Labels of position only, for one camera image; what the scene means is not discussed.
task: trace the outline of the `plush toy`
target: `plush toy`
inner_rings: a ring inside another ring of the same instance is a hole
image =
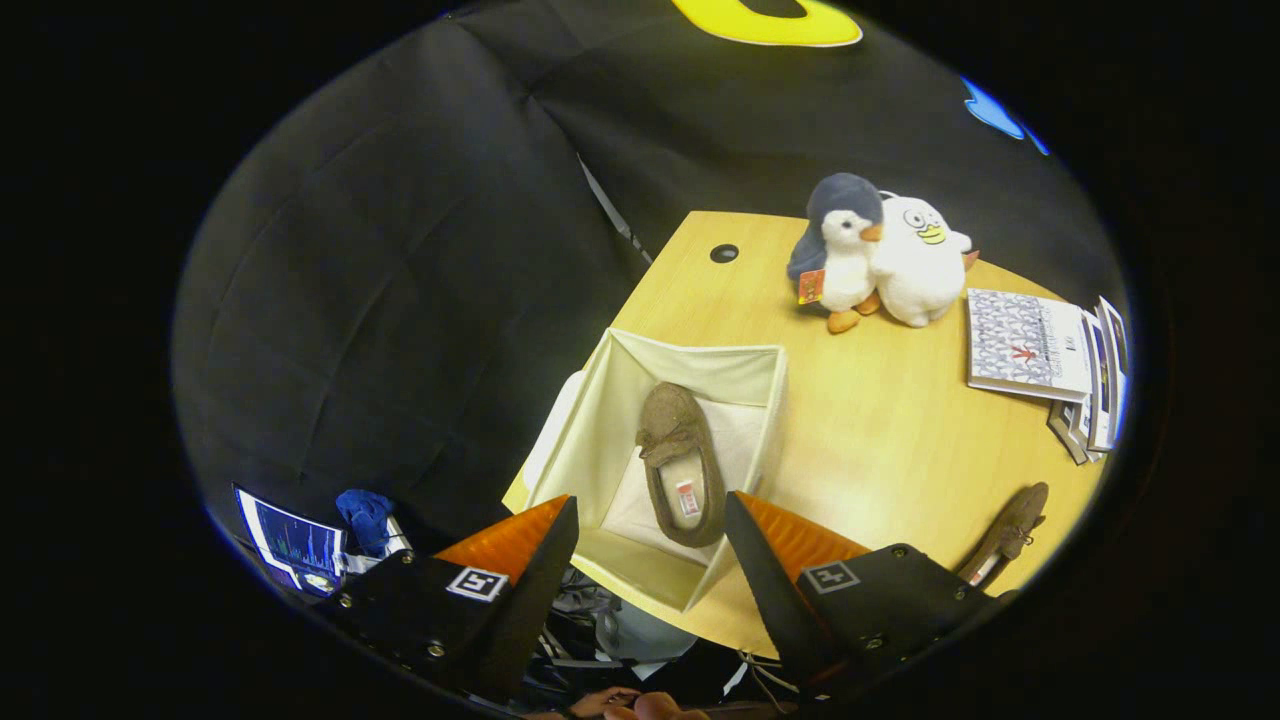
[[[809,227],[791,251],[787,277],[804,288],[820,272],[820,297],[812,293],[813,300],[831,313],[827,329],[842,333],[858,324],[859,313],[879,307],[870,259],[884,220],[882,200],[868,181],[837,173],[813,188],[808,214]]]
[[[872,259],[881,302],[891,315],[923,328],[946,314],[977,260],[969,236],[947,227],[932,205],[892,193],[884,200],[884,232]]]

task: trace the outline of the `wooden table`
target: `wooden table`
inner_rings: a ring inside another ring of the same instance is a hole
[[[778,475],[756,495],[870,548],[915,546],[957,568],[1021,487],[1050,486],[1047,519],[988,592],[1020,587],[1062,543],[1093,497],[1103,461],[1076,466],[1046,425],[1048,401],[970,388],[961,300],[937,323],[909,328],[884,310],[831,336],[803,313],[783,268],[805,220],[690,213],[623,305],[613,327],[685,346],[787,348],[788,395]],[[712,249],[737,259],[717,264]],[[982,250],[982,238],[974,238]],[[969,287],[1060,300],[979,260]],[[503,498],[527,498],[522,477]],[[713,642],[777,657],[741,568],[719,578],[687,612],[625,587],[627,602]]]

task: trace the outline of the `book cover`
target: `book cover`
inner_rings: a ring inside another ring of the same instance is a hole
[[[978,288],[968,305],[972,387],[1068,402],[1092,392],[1080,307]]]
[[[1071,424],[1075,420],[1076,410],[1079,405],[1073,405],[1062,400],[1055,400],[1048,409],[1048,427],[1057,436],[1057,439],[1062,441],[1066,446],[1066,451],[1071,455],[1071,460],[1076,465],[1084,465],[1089,461],[1089,456],[1084,454],[1084,447],[1080,446],[1074,434],[1071,434]]]
[[[1124,320],[1105,297],[1098,297],[1097,311],[1098,320],[1102,323],[1107,364],[1111,368],[1112,383],[1108,389],[1112,410],[1108,439],[1115,445],[1116,437],[1120,434],[1120,425],[1124,423],[1124,398],[1129,389],[1129,346],[1125,338]]]
[[[1088,338],[1089,334],[1089,322],[1097,323],[1098,319],[1089,314],[1088,310],[1080,311],[1080,327],[1084,337]],[[1089,380],[1093,379],[1093,359],[1091,352],[1084,354],[1084,360],[1089,366]],[[1089,459],[1089,462],[1097,462],[1102,459],[1101,452],[1094,452],[1089,450],[1089,429],[1093,427],[1093,393],[1084,398],[1083,402],[1071,407],[1068,407],[1068,415],[1071,418],[1071,437],[1075,442],[1084,450],[1084,455]]]
[[[1085,322],[1089,325],[1087,340],[1093,363],[1088,450],[1107,452],[1111,450],[1111,372],[1101,320],[1085,313]]]

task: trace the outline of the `brown moccasin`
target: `brown moccasin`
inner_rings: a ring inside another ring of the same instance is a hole
[[[1032,543],[1030,532],[1044,521],[1041,511],[1047,500],[1047,483],[1018,491],[956,575],[979,589],[989,585],[1010,561],[1023,553],[1023,547]]]
[[[694,396],[658,383],[640,411],[636,445],[662,533],[686,547],[718,541],[724,534],[724,482]]]

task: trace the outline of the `white storage box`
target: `white storage box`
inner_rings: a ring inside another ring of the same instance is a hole
[[[778,468],[786,372],[782,346],[677,347],[609,328],[530,452],[526,507],[576,496],[573,565],[686,611],[732,561],[728,539],[686,548],[658,529],[635,443],[640,409],[659,382],[689,388],[707,414],[726,492],[750,493]]]

